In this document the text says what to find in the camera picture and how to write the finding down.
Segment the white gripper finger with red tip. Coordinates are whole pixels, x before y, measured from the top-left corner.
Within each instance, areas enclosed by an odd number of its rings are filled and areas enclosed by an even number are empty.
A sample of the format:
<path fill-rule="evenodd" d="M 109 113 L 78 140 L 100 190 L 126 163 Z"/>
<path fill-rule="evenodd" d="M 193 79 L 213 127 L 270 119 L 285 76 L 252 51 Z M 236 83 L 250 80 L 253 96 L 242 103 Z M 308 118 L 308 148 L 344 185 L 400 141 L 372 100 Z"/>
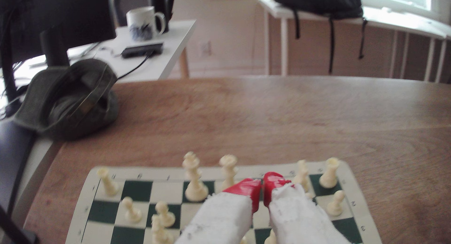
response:
<path fill-rule="evenodd" d="M 278 244 L 350 244 L 299 183 L 276 172 L 263 177 L 263 202 Z"/>
<path fill-rule="evenodd" d="M 209 197 L 182 230 L 176 244 L 239 244 L 259 208 L 260 179 L 245 178 Z"/>

